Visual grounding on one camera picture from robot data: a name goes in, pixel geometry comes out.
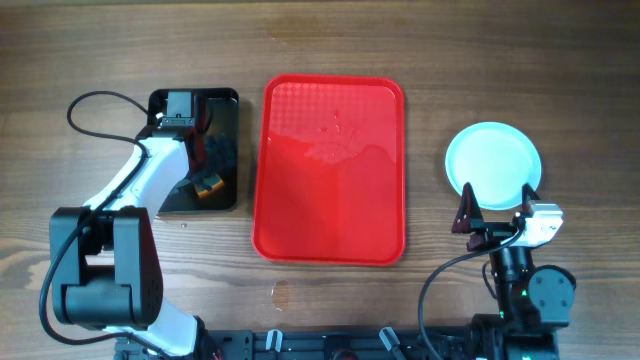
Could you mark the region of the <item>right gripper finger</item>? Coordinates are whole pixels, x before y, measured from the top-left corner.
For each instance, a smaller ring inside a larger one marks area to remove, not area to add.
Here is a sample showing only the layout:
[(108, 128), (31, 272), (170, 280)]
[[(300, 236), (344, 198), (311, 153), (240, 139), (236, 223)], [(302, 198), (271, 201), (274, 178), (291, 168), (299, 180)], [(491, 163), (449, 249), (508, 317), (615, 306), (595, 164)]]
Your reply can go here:
[(484, 218), (476, 199), (472, 185), (467, 182), (463, 186), (461, 201), (454, 218), (451, 232), (453, 234), (470, 234), (484, 229)]
[(531, 205), (534, 201), (538, 201), (540, 197), (529, 183), (522, 186), (522, 203), (521, 208), (524, 213), (530, 213)]

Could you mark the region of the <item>orange green sponge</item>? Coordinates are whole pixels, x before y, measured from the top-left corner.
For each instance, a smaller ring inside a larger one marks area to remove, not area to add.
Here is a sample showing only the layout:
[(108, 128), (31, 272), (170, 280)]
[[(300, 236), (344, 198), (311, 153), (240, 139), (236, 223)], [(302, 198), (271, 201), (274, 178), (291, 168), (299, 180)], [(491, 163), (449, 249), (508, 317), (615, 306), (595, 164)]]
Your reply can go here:
[(201, 199), (211, 196), (224, 187), (224, 181), (219, 175), (203, 177), (194, 181), (193, 184), (197, 196)]

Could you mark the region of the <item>light blue plate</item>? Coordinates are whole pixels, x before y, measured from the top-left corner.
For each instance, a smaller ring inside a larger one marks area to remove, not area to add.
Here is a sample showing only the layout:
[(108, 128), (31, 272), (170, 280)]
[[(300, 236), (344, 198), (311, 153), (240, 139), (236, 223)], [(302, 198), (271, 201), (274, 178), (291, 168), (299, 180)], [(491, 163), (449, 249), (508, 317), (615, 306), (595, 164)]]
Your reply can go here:
[(460, 131), (447, 148), (444, 167), (457, 193), (469, 183), (479, 206), (494, 211), (521, 205), (522, 187), (536, 189), (542, 179), (542, 162), (533, 142), (499, 122), (481, 122)]

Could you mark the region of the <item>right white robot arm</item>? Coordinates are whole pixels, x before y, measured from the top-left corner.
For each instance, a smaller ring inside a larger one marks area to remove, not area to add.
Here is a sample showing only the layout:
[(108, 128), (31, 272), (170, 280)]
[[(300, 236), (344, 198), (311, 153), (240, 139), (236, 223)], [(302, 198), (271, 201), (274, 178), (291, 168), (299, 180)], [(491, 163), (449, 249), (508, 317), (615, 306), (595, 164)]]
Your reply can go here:
[(471, 255), (487, 255), (498, 313), (476, 314), (465, 335), (470, 359), (557, 359), (556, 332), (570, 323), (577, 281), (557, 265), (536, 266), (532, 253), (563, 225), (563, 211), (522, 187), (522, 210), (509, 222), (487, 222), (472, 186), (463, 186), (452, 225), (467, 234)]

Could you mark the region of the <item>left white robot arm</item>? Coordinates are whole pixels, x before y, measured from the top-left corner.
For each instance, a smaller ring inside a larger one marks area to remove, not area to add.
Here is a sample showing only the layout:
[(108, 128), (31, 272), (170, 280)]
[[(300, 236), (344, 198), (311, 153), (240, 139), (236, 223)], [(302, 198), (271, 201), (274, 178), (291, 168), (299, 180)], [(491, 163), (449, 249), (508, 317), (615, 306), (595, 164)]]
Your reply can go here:
[(115, 340), (120, 358), (219, 359), (203, 321), (164, 295), (152, 223), (160, 214), (227, 211), (238, 197), (239, 96), (230, 88), (159, 89), (115, 177), (49, 225), (39, 297), (45, 333), (55, 325)]

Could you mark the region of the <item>red plastic tray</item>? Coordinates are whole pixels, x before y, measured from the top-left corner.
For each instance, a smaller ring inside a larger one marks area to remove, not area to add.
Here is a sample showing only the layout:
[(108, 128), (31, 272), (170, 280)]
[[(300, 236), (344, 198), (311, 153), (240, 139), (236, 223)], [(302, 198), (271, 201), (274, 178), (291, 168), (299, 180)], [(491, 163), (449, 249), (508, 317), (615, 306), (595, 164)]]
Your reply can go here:
[(252, 243), (274, 262), (390, 266), (406, 248), (405, 96), (385, 77), (266, 85)]

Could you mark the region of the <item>black water basin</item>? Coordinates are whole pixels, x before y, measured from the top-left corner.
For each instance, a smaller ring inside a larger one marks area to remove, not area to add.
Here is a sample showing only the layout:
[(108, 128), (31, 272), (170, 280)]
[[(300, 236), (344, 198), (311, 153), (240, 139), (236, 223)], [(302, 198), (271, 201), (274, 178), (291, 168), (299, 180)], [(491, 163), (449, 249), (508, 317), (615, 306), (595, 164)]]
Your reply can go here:
[(226, 211), (237, 201), (238, 172), (235, 180), (223, 180), (224, 187), (209, 197), (199, 198), (188, 178), (195, 168), (193, 146), (204, 135), (226, 135), (238, 149), (239, 96), (232, 88), (158, 89), (149, 96), (147, 128), (140, 137), (163, 136), (185, 142), (189, 170), (169, 192), (160, 207), (165, 214), (180, 212)]

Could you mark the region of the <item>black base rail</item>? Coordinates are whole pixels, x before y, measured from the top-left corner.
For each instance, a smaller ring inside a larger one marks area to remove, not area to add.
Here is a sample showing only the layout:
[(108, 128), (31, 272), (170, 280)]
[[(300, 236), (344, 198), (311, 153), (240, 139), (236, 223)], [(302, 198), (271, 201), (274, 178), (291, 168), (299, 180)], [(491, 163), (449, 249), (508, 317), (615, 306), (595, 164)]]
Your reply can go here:
[(263, 333), (211, 331), (189, 359), (332, 360), (332, 359), (507, 359), (558, 360), (552, 335), (506, 335), (497, 328), (436, 327), (426, 330), (344, 330)]

